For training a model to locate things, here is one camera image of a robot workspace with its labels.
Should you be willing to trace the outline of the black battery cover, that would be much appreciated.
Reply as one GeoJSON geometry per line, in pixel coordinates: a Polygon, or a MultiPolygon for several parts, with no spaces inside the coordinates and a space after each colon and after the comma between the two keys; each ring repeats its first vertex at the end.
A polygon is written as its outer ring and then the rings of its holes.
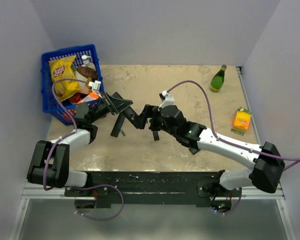
{"type": "Polygon", "coordinates": [[[159,133],[157,131],[153,131],[152,134],[153,134],[154,141],[160,140],[159,133]]]}

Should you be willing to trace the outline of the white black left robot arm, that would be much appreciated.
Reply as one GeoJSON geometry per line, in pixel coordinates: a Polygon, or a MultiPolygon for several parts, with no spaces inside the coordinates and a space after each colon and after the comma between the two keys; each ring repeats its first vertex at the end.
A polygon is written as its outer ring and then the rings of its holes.
{"type": "Polygon", "coordinates": [[[118,92],[106,93],[97,104],[89,106],[83,102],[75,107],[74,130],[65,136],[36,143],[27,172],[27,181],[51,188],[76,187],[82,196],[89,196],[94,184],[88,180],[88,174],[70,169],[70,154],[79,148],[91,144],[97,136],[98,127],[93,123],[108,113],[120,114],[133,104],[123,99],[118,92]]]}

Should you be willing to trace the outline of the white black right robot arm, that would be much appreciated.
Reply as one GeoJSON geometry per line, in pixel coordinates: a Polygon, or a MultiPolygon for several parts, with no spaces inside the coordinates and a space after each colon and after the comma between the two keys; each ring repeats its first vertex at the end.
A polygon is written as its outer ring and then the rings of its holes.
{"type": "Polygon", "coordinates": [[[149,121],[151,131],[164,131],[186,148],[213,152],[244,166],[237,171],[221,173],[212,185],[217,196],[223,197],[230,190],[249,186],[270,194],[276,192],[286,165],[273,143],[258,145],[218,136],[202,124],[188,121],[175,105],[160,108],[147,104],[139,116],[141,129],[149,121]]]}

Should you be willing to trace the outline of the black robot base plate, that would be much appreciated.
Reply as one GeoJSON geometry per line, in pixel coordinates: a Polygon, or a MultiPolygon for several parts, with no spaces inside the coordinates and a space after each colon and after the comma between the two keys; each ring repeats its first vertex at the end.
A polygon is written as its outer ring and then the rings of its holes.
{"type": "Polygon", "coordinates": [[[219,185],[217,171],[89,171],[84,190],[67,187],[66,197],[96,197],[98,208],[112,204],[195,205],[210,207],[225,204],[240,196],[240,191],[219,185]]]}

